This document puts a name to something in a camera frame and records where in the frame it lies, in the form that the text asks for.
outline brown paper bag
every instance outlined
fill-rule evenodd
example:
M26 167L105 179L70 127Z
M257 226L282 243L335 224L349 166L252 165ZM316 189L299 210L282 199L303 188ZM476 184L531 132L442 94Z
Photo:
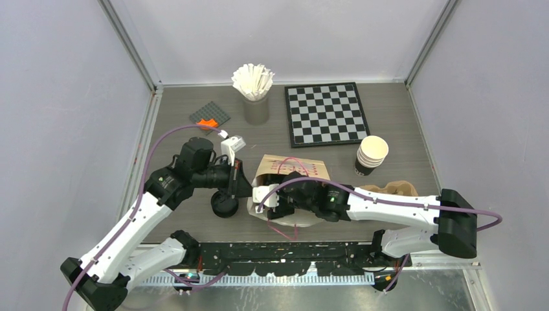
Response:
M405 180L391 181L385 188L379 188L375 185L366 185L360 188L377 193L396 194L398 196L418 196L416 188Z
M279 155L265 154L263 156L263 159L261 160L261 163L259 164L258 170L256 172L256 176L252 181L252 186L257 187L262 185L263 177L266 174L277 174L278 167L280 166L281 162L286 158L287 157L282 157ZM330 179L330 176L328 175L328 170L326 169L326 165L324 164L324 162L316 161L316 160L308 160L308 159L299 159L299 158L298 160L307 169L307 172L309 173L309 177ZM305 171L299 165L299 163L297 163L295 160L289 159L282 165L282 167L280 167L279 174L288 175L294 171L297 171L298 173L304 176L306 175ZM263 210L262 213L257 213L256 212L257 205L258 205L257 203L253 202L252 198L248 198L248 201L246 204L248 213L262 220L267 220L267 211ZM323 222L324 220L321 218L317 218L313 213L309 211L296 209L295 213L292 215L288 215L288 216L271 220L271 221L276 224L288 225L291 227L293 227L294 225L297 225L298 227L309 227L311 225Z

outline black and white checkered board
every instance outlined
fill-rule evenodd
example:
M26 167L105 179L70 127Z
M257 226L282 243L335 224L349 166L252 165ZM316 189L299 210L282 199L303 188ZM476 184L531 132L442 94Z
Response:
M354 82L287 86L292 148L357 144L370 135Z

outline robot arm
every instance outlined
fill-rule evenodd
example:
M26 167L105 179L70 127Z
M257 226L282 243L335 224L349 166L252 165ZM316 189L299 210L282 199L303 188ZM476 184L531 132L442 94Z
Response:
M276 179L280 176L268 179L267 185L254 188L254 202L261 202L279 183L299 177L303 176L293 172L280 180ZM476 257L476 215L427 208L430 205L444 205L473 209L456 191L443 189L440 196L410 197L380 194L349 185L344 187L374 200L364 200L317 181L298 182L279 190L276 196L266 201L265 206L270 207L267 217L277 219L293 214L295 209L303 209L329 222L378 220L408 226L400 230L376 231L372 239L373 259L397 259L408 253L432 249L459 258ZM420 204L426 208L410 208L410 204Z
M194 137L183 145L173 166L152 172L135 215L131 217L136 203L92 250L79 259L69 257L61 265L65 278L72 284L127 219L131 220L84 275L76 292L94 310L114 310L131 289L158 271L196 263L199 244L184 231L174 232L161 245L136 257L129 256L160 221L191 197L195 188L217 188L215 196L224 197L224 202L238 203L236 198L251 196L252 187L244 176L242 162L235 158L236 151L244 144L241 137L225 139L221 149L226 152L227 160L217 164L219 158L211 159L213 144Z

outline orange object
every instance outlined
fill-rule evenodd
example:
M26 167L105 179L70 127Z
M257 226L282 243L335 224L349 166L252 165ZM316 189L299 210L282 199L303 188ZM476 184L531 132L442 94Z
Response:
M198 267L196 267L196 271L202 271L202 256L198 257Z
M198 125L207 125L211 126L213 128L217 128L219 126L219 123L217 123L214 119L210 119L208 121L201 119L200 122L197 122Z

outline gray table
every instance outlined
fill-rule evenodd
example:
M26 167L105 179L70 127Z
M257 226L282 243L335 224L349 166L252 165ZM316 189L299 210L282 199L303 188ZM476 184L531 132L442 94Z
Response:
M385 162L367 177L354 173L358 145L320 146L290 148L287 125L284 87L273 86L270 90L271 117L261 126L251 126L244 121L240 94L230 86L197 86L166 88L162 96L152 139L180 125L189 124L189 115L211 100L221 106L231 120L221 126L231 135L244 137L247 146L238 152L244 162L244 171L251 180L264 154L295 156L322 160L334 181L355 186L385 186L390 181L407 180L420 195L437 194L429 158L423 144L414 108L404 84L359 84L360 98L372 135L383 137L389 144ZM214 142L219 153L219 138L206 136L199 129L183 130L164 140L151 160L148 174L167 165L172 155L178 154L183 143L192 136L203 136ZM245 202L235 216L222 219L215 216L210 207L210 197L215 190L197 189L189 200L184 201L167 219L161 222L145 239L145 242L162 242L178 229L188 231L202 242L285 241L270 230L263 220L248 214ZM321 223L300 229L301 241L370 240L378 229L396 228L381 222ZM293 234L290 227L281 230Z

